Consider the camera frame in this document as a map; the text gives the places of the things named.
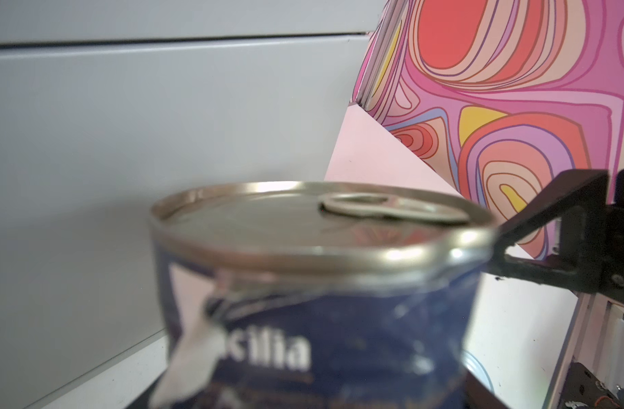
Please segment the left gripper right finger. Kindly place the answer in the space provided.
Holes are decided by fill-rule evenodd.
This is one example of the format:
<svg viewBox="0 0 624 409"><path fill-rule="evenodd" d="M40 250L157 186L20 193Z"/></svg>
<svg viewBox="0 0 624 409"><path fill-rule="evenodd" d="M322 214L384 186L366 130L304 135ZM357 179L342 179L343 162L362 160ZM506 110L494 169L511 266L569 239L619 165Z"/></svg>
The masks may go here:
<svg viewBox="0 0 624 409"><path fill-rule="evenodd" d="M465 377L464 409L507 409L472 373Z"/></svg>

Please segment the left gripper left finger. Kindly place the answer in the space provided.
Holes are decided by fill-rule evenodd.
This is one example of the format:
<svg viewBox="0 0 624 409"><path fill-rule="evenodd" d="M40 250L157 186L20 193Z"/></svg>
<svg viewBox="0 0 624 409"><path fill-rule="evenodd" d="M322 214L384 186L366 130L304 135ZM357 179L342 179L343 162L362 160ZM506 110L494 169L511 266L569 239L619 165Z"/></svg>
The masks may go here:
<svg viewBox="0 0 624 409"><path fill-rule="evenodd" d="M150 397L153 394L156 385L159 383L160 378L153 381L152 384L146 388L137 398L135 398L131 403L126 406L126 409L148 409Z"/></svg>

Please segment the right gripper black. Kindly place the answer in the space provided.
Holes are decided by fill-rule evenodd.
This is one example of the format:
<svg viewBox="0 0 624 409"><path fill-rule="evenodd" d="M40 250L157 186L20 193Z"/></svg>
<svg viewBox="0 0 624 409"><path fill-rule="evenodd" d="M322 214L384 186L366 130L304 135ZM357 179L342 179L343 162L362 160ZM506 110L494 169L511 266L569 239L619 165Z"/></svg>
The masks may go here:
<svg viewBox="0 0 624 409"><path fill-rule="evenodd" d="M606 170L566 170L505 222L487 266L492 275L570 291L601 294L624 306L624 169L608 204ZM558 251L543 260L507 250L546 225L560 222Z"/></svg>

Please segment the dark blue labelled can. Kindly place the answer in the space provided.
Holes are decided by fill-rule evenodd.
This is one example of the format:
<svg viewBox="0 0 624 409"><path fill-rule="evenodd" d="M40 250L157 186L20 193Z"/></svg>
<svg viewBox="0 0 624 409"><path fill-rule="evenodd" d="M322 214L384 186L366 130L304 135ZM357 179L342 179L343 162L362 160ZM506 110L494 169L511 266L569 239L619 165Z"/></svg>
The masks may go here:
<svg viewBox="0 0 624 409"><path fill-rule="evenodd" d="M498 225L455 195L347 182L200 187L150 228L170 337L151 408L462 408Z"/></svg>

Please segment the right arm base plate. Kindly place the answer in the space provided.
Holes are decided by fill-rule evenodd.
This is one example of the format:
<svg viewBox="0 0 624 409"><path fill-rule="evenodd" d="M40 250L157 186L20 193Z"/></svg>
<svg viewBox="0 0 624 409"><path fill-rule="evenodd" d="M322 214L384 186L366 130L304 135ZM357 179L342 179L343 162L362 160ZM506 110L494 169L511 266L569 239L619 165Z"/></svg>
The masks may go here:
<svg viewBox="0 0 624 409"><path fill-rule="evenodd" d="M557 407L559 409L618 409L619 399L584 365L568 369Z"/></svg>

